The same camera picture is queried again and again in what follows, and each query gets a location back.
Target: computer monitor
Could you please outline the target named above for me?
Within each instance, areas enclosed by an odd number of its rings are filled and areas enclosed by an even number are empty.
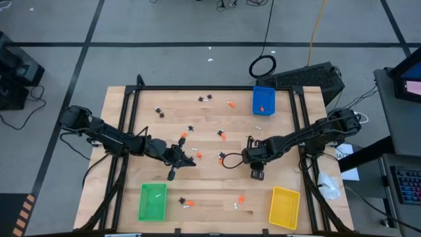
[[[421,103],[421,48],[389,72],[394,79],[395,96]]]

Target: small black figure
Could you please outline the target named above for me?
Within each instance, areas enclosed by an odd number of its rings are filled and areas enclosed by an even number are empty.
[[[186,199],[183,197],[180,197],[179,200],[180,204],[184,204],[186,202]]]

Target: yellow basket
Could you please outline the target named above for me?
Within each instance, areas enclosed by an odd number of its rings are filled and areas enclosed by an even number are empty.
[[[274,187],[269,222],[292,230],[297,229],[300,193]]]

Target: white paper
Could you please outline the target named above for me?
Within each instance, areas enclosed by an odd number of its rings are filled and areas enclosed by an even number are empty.
[[[341,144],[336,148],[337,159],[340,160],[350,154],[354,153],[353,147],[350,144]],[[360,181],[357,168],[342,173],[343,180]]]

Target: yellow cable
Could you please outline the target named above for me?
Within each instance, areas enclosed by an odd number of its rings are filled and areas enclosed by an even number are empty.
[[[311,40],[310,40],[310,49],[309,49],[309,57],[308,57],[308,59],[307,59],[307,66],[310,66],[310,60],[311,60],[311,48],[312,48],[312,46],[313,46],[314,33],[316,32],[317,27],[318,27],[318,23],[320,22],[320,19],[322,18],[324,5],[326,5],[326,2],[327,2],[327,1],[328,1],[328,0],[323,0],[323,5],[322,5],[322,8],[320,9],[320,12],[318,13],[318,17],[317,17],[316,25],[314,26],[313,34],[311,35]]]

